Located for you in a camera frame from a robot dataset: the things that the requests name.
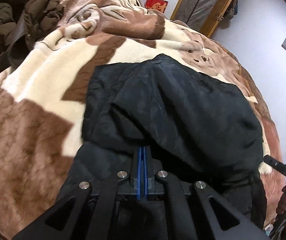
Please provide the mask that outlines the black padded jacket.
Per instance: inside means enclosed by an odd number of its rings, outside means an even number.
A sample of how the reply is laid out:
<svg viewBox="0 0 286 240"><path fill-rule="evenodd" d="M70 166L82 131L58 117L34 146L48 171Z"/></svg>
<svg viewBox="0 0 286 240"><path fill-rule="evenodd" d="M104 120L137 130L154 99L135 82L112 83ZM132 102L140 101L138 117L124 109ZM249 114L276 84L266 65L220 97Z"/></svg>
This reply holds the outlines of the black padded jacket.
<svg viewBox="0 0 286 240"><path fill-rule="evenodd" d="M85 102L83 145L58 198L81 181L99 190L135 151L148 147L165 171L208 183L263 228L262 128L237 86L161 54L96 67Z"/></svg>

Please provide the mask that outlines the brown and cream plush blanket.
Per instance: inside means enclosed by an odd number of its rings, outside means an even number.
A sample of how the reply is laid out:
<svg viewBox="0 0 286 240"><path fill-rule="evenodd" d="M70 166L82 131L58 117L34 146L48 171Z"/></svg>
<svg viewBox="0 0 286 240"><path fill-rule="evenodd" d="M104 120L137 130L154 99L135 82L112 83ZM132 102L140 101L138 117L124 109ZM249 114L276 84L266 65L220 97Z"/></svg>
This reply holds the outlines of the brown and cream plush blanket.
<svg viewBox="0 0 286 240"><path fill-rule="evenodd" d="M235 85L262 128L263 156L280 158L274 122L251 75L217 41L138 0L59 0L58 27L17 67L0 73L0 239L11 239L58 200L78 150L89 79L96 67L164 54ZM264 225L276 216L283 181L263 161Z"/></svg>

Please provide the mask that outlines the red gift box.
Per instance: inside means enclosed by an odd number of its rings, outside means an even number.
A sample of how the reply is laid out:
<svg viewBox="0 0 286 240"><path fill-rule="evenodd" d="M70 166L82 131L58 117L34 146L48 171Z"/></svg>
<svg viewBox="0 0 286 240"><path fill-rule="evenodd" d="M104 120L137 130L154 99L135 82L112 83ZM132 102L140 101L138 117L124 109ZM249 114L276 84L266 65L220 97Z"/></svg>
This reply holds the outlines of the red gift box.
<svg viewBox="0 0 286 240"><path fill-rule="evenodd" d="M164 13L168 5L168 1L165 0L146 0L145 8L153 9Z"/></svg>

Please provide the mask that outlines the wooden framed door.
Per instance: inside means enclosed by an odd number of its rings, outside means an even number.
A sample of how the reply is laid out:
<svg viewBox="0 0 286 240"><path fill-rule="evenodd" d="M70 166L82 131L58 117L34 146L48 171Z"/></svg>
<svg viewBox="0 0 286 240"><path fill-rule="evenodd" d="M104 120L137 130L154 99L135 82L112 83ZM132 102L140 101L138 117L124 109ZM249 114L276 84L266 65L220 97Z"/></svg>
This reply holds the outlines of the wooden framed door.
<svg viewBox="0 0 286 240"><path fill-rule="evenodd" d="M178 0L171 20L210 37L221 21L229 21L237 13L238 0Z"/></svg>

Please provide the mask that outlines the brown puffer coat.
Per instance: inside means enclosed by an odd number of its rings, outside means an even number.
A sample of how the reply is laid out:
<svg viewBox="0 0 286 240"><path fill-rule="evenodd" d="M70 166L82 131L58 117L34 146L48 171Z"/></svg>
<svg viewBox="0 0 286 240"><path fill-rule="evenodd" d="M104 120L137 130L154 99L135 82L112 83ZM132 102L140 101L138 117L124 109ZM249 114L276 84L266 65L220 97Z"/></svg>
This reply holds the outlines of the brown puffer coat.
<svg viewBox="0 0 286 240"><path fill-rule="evenodd" d="M59 0L0 0L0 72L17 68L62 16Z"/></svg>

